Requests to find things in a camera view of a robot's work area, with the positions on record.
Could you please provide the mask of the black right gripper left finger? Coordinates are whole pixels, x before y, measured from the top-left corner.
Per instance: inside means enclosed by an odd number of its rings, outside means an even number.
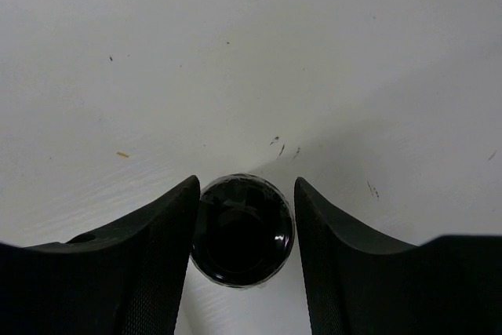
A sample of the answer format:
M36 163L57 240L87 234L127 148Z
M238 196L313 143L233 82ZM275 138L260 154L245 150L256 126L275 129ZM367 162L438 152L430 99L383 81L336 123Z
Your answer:
M2 333L173 333L199 195L188 177L68 242L2 244Z

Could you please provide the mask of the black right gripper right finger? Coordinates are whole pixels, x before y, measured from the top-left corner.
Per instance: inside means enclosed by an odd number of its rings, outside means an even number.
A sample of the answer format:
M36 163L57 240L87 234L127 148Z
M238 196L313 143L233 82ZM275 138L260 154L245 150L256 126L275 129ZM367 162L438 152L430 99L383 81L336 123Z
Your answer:
M294 207L314 334L498 334L501 239L397 240L297 179Z

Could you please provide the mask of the round white powder shaker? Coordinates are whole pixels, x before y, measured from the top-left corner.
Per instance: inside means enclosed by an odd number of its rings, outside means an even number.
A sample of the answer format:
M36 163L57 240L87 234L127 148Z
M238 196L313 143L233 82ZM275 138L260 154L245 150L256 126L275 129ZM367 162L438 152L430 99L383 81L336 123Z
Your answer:
M202 190L191 260L221 286L257 286L285 264L295 230L293 211L276 186L252 174L229 174Z

